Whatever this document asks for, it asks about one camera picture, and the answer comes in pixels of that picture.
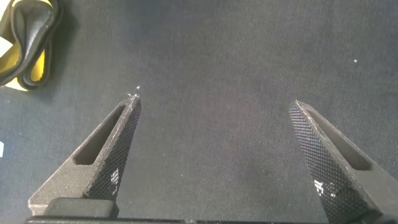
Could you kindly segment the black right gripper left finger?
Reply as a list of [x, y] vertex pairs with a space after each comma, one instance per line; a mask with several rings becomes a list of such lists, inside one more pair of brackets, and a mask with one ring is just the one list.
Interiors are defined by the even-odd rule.
[[122, 100], [30, 197], [33, 215], [56, 198], [115, 201], [141, 113], [141, 100]]

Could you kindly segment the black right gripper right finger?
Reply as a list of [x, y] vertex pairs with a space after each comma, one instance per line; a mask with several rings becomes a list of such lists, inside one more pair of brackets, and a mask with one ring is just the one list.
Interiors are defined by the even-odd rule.
[[397, 223], [397, 179], [310, 105], [289, 116], [330, 223]]

